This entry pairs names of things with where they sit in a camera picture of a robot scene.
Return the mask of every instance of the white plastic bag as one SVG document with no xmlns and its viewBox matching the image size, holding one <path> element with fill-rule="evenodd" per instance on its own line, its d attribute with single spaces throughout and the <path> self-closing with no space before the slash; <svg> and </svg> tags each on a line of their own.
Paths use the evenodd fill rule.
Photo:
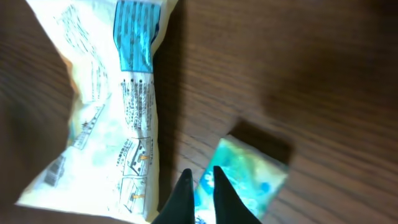
<svg viewBox="0 0 398 224">
<path fill-rule="evenodd" d="M 18 205 L 114 217 L 157 215 L 152 56 L 177 0 L 27 0 L 68 66 L 76 99 L 68 147 Z"/>
</svg>

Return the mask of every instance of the wood grain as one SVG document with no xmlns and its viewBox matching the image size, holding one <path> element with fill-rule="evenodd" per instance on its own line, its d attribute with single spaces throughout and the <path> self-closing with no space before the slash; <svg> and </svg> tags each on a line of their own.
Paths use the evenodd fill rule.
<svg viewBox="0 0 398 224">
<path fill-rule="evenodd" d="M 17 143 L 0 162 L 24 185 L 62 150 L 72 89 L 27 4 L 0 5 L 0 119 Z M 398 223 L 397 16 L 390 0 L 180 0 L 154 59 L 159 207 L 244 122 L 294 151 L 264 223 Z M 117 222 L 19 207 L 0 221 Z"/>
</svg>

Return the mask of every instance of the black object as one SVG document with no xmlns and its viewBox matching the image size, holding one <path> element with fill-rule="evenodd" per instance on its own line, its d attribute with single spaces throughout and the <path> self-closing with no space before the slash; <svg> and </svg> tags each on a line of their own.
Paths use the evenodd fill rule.
<svg viewBox="0 0 398 224">
<path fill-rule="evenodd" d="M 213 168 L 214 205 L 217 224 L 261 224 L 244 206 L 228 178 L 219 166 Z M 192 171 L 185 169 L 158 217 L 152 224 L 194 224 Z"/>
</svg>

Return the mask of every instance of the brown wooden surface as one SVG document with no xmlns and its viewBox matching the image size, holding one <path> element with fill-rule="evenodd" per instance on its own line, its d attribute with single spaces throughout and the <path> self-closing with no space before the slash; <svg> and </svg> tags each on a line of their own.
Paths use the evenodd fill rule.
<svg viewBox="0 0 398 224">
<path fill-rule="evenodd" d="M 294 152 L 264 223 L 398 223 L 397 10 L 388 0 L 181 1 L 155 56 L 160 207 L 179 173 L 197 181 L 238 125 Z M 63 150 L 71 98 L 27 4 L 1 1 L 1 223 L 118 223 L 7 206 Z"/>
</svg>

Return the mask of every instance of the blue label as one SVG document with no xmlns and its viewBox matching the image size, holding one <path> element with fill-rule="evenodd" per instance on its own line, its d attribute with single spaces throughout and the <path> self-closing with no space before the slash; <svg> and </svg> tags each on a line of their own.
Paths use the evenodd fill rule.
<svg viewBox="0 0 398 224">
<path fill-rule="evenodd" d="M 116 5 L 113 39 L 122 71 L 153 73 L 151 43 L 159 30 L 160 5 L 120 1 Z"/>
</svg>

